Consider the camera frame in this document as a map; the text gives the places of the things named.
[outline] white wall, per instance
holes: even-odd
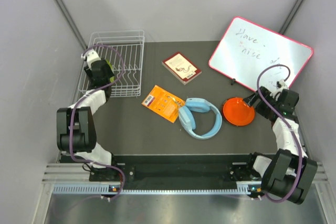
[[[32,218],[81,48],[53,0],[0,0],[0,222]]]
[[[143,29],[147,41],[220,40],[234,16],[278,31],[296,0],[64,0],[86,42]]]
[[[336,1],[305,0],[287,36],[314,49],[292,88],[312,156],[323,162],[336,195]]]

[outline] white dish rack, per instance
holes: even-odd
[[[89,47],[97,44],[111,46],[118,51],[124,59],[125,73],[112,85],[110,97],[138,97],[141,94],[141,76],[144,49],[144,31],[103,31],[91,35]],[[116,52],[107,48],[95,49],[100,58],[108,60],[112,65],[114,78],[119,76],[122,66]],[[78,84],[78,90],[85,93],[89,89],[89,80],[83,70]]]

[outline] red book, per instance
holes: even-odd
[[[180,52],[162,61],[162,64],[184,85],[199,76],[202,71]]]

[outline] book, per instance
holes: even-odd
[[[162,61],[162,64],[184,85],[199,76],[202,71],[180,52]]]
[[[141,104],[174,123],[178,117],[178,109],[184,106],[185,101],[155,85]]]

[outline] orange plate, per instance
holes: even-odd
[[[228,99],[223,106],[223,114],[226,120],[236,126],[245,126],[254,119],[254,108],[249,107],[242,98]]]

